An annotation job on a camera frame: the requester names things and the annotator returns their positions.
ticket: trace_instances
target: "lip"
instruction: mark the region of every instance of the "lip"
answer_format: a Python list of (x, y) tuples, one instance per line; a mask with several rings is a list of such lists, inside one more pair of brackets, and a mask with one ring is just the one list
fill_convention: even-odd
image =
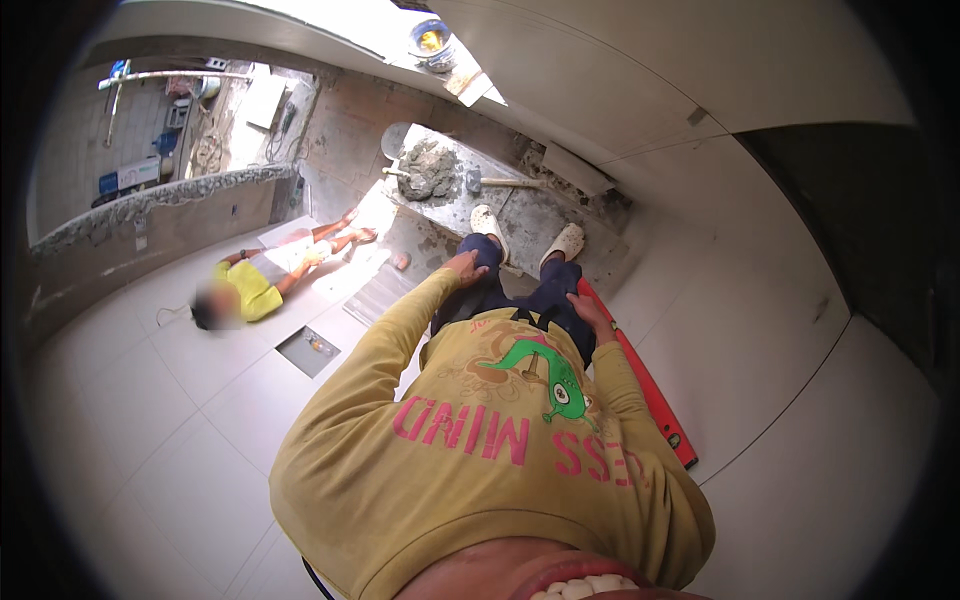
[(628, 577), (641, 588), (650, 585), (642, 573), (620, 561), (581, 552), (577, 552), (577, 554), (580, 556), (573, 556), (558, 563), (553, 563), (528, 577), (514, 593), (510, 594), (509, 600), (530, 600), (530, 596), (547, 589), (554, 582), (583, 579), (588, 575), (603, 575), (605, 573), (616, 573)]

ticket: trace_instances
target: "hammer handle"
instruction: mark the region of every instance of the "hammer handle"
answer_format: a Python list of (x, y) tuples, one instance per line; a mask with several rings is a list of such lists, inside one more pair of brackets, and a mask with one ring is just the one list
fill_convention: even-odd
[(549, 187), (545, 180), (500, 180), (496, 178), (480, 178), (483, 185), (511, 185), (512, 187)]

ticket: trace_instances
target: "yellow t-shirt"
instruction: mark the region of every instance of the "yellow t-shirt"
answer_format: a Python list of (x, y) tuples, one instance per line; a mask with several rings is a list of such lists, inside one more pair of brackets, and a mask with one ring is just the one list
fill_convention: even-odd
[(713, 517), (618, 342), (593, 353), (594, 383), (562, 329), (493, 310), (444, 327), (393, 402), (458, 284), (440, 269), (399, 300), (307, 403), (270, 474), (283, 531), (347, 598), (392, 598), (437, 560), (514, 536), (689, 583), (713, 548)]
[(213, 268), (214, 279), (225, 279), (240, 294), (240, 318), (247, 323), (259, 321), (283, 304), (283, 296), (276, 286), (270, 285), (249, 261), (241, 261), (230, 267), (226, 260)]

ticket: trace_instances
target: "hand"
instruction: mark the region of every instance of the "hand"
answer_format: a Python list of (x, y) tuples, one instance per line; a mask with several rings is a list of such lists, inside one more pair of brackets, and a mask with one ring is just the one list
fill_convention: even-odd
[(490, 267), (479, 267), (474, 269), (474, 263), (477, 257), (477, 250), (470, 252), (460, 252), (453, 258), (447, 260), (441, 267), (453, 269), (460, 276), (460, 287), (465, 288), (473, 285), (480, 280), (480, 277), (487, 274)]
[(609, 341), (616, 339), (613, 333), (613, 326), (607, 315), (603, 314), (596, 301), (591, 296), (577, 296), (576, 294), (567, 294), (566, 299), (573, 304), (573, 310), (577, 311), (577, 316), (588, 324), (597, 336), (597, 346), (603, 346)]
[(320, 256), (319, 252), (313, 248), (308, 248), (307, 251), (303, 253), (303, 262), (306, 263), (307, 266), (316, 267), (324, 262), (324, 259)]

